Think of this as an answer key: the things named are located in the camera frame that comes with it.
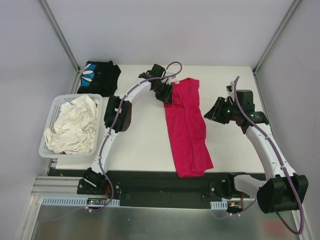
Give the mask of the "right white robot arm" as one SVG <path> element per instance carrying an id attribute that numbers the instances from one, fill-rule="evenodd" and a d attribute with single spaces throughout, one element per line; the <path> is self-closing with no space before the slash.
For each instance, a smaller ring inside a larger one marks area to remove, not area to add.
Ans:
<path id="1" fill-rule="evenodd" d="M 234 121 L 241 128 L 259 157 L 265 180 L 244 172 L 231 173 L 220 187 L 221 195 L 229 199 L 243 192 L 255 198 L 265 214 L 302 211 L 307 177 L 297 174 L 283 156 L 265 113 L 255 110 L 253 92 L 238 90 L 236 96 L 218 97 L 204 118 L 224 125 Z"/>

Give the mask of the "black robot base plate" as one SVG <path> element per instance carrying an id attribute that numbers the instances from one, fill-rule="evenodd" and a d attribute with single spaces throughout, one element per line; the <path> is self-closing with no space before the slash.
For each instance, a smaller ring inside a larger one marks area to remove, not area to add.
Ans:
<path id="1" fill-rule="evenodd" d="M 212 202 L 222 200 L 217 188 L 229 176 L 209 172 L 179 178 L 175 172 L 114 170 L 103 175 L 89 168 L 78 182 L 77 194 L 107 195 L 122 207 L 210 209 Z"/>

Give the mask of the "pink t shirt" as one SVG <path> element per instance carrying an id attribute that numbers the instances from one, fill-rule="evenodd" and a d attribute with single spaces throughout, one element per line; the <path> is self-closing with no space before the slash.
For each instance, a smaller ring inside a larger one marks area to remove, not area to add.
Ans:
<path id="1" fill-rule="evenodd" d="M 165 103 L 165 120 L 179 178 L 202 177 L 214 167 L 206 146 L 207 129 L 200 110 L 200 81 L 185 78 L 173 84 L 172 104 Z"/>

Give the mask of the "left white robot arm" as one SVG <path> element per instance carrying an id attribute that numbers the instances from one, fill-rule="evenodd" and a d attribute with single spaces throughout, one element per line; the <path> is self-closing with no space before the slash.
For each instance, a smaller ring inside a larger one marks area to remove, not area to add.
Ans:
<path id="1" fill-rule="evenodd" d="M 104 134 L 102 143 L 91 166 L 84 172 L 78 182 L 77 193 L 93 193 L 102 195 L 111 186 L 106 179 L 108 172 L 109 155 L 116 138 L 125 132 L 132 121 L 133 104 L 145 93 L 155 92 L 156 99 L 172 103 L 173 86 L 169 85 L 165 77 L 167 70 L 154 64 L 152 68 L 138 76 L 135 83 L 128 91 L 119 96 L 109 97 L 104 114 Z"/>

